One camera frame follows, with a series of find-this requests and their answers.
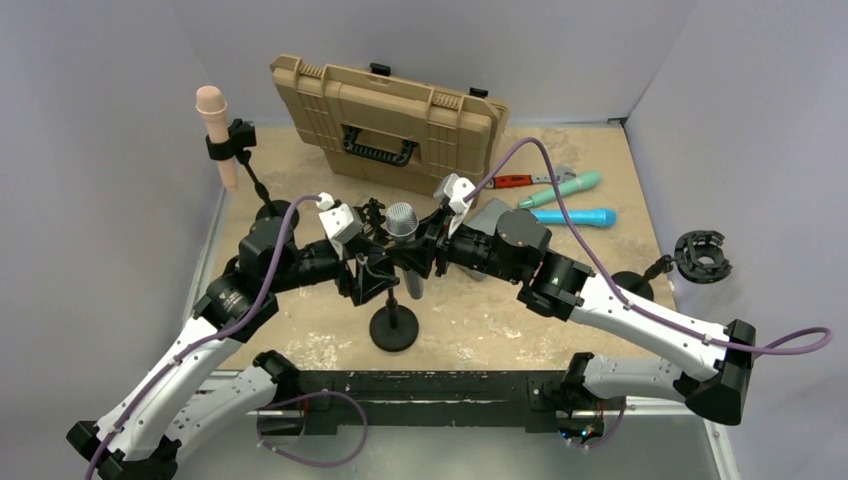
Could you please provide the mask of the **silver grey microphone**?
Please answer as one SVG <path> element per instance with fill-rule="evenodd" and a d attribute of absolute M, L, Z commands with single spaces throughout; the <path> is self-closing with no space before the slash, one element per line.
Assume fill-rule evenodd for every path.
<path fill-rule="evenodd" d="M 413 207 L 406 202 L 391 204 L 385 212 L 385 229 L 396 245 L 408 243 L 415 239 L 419 225 L 418 217 Z M 402 268 L 406 289 L 414 300 L 424 296 L 424 279 L 415 271 Z"/>

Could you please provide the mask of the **black round-base stand with clip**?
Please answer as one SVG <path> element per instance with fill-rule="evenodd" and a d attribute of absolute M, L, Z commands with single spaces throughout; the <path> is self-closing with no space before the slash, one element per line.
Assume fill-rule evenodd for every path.
<path fill-rule="evenodd" d="M 229 138 L 219 143 L 213 142 L 209 136 L 205 137 L 209 158 L 218 163 L 235 159 L 247 172 L 256 195 L 263 202 L 263 206 L 256 213 L 256 220 L 272 217 L 282 218 L 291 203 L 286 200 L 272 200 L 265 184 L 259 180 L 250 166 L 252 151 L 249 150 L 249 147 L 258 145 L 255 126 L 251 122 L 236 118 L 227 127 L 227 132 Z"/>

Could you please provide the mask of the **mint green microphone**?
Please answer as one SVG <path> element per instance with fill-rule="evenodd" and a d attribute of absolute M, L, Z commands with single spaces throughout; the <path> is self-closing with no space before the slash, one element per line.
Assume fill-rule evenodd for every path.
<path fill-rule="evenodd" d="M 522 209 L 535 208 L 555 202 L 557 194 L 565 197 L 581 191 L 590 190 L 600 183 L 601 178 L 601 173 L 598 171 L 577 174 L 573 178 L 568 178 L 559 183 L 556 187 L 550 187 L 522 199 L 518 203 L 518 207 Z"/>

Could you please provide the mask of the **blue microphone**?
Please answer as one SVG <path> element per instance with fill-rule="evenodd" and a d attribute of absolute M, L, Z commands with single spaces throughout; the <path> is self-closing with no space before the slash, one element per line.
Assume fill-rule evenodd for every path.
<path fill-rule="evenodd" d="M 564 214 L 560 210 L 532 210 L 536 219 L 546 225 L 566 225 Z M 617 222 L 617 213 L 608 208 L 589 210 L 569 210 L 569 218 L 575 225 L 610 228 Z"/>

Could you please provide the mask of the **pink microphone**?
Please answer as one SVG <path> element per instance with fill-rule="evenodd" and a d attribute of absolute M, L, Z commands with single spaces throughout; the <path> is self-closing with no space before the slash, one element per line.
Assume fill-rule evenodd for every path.
<path fill-rule="evenodd" d="M 212 85 L 205 85 L 196 91 L 195 108 L 204 121 L 207 136 L 212 145 L 223 144 L 230 139 L 228 132 L 228 104 L 222 91 Z M 227 192 L 238 189 L 238 176 L 233 156 L 226 159 L 214 159 L 217 170 Z"/>

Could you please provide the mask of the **black round-base shock-mount stand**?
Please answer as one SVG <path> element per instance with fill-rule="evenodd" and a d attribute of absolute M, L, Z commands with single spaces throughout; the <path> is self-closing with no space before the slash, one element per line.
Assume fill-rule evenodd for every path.
<path fill-rule="evenodd" d="M 727 278 L 732 270 L 722 249 L 724 240 L 725 236 L 715 230 L 687 232 L 678 238 L 672 254 L 661 256 L 643 273 L 617 272 L 612 275 L 613 282 L 650 301 L 655 299 L 651 282 L 674 269 L 690 283 L 717 283 Z"/>

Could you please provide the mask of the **black tripod shock-mount stand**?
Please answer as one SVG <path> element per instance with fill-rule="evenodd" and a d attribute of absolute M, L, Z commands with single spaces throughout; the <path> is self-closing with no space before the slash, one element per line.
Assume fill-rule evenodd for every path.
<path fill-rule="evenodd" d="M 381 246 L 387 245 L 391 240 L 384 228 L 386 216 L 383 210 L 385 208 L 386 206 L 376 198 L 370 198 L 361 206 L 354 208 L 363 222 L 363 234 Z"/>

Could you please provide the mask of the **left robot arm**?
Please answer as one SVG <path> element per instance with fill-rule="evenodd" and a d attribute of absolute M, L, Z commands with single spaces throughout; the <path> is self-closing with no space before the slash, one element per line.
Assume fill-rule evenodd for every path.
<path fill-rule="evenodd" d="M 381 215 L 346 207 L 320 214 L 323 239 L 298 247 L 285 217 L 258 219 L 238 254 L 213 280 L 182 331 L 142 382 L 109 413 L 81 421 L 68 442 L 86 459 L 89 479 L 171 479 L 238 418 L 300 397 L 299 370 L 268 351 L 201 399 L 195 392 L 278 311 L 277 295 L 323 282 L 361 305 L 397 283 L 384 254 Z"/>

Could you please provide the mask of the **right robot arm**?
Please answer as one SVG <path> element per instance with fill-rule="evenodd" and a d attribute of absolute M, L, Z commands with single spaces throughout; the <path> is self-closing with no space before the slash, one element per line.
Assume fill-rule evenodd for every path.
<path fill-rule="evenodd" d="M 622 361 L 591 358 L 585 369 L 564 376 L 561 392 L 576 407 L 613 396 L 613 384 L 636 396 L 683 403 L 710 421 L 740 424 L 753 370 L 749 349 L 754 326 L 698 320 L 608 283 L 592 267 L 550 249 L 551 231 L 527 210 L 503 213 L 493 234 L 458 225 L 441 208 L 419 226 L 417 236 L 388 249 L 400 267 L 423 278 L 442 276 L 449 265 L 519 285 L 517 299 L 542 317 L 590 326 L 659 356 L 631 369 Z"/>

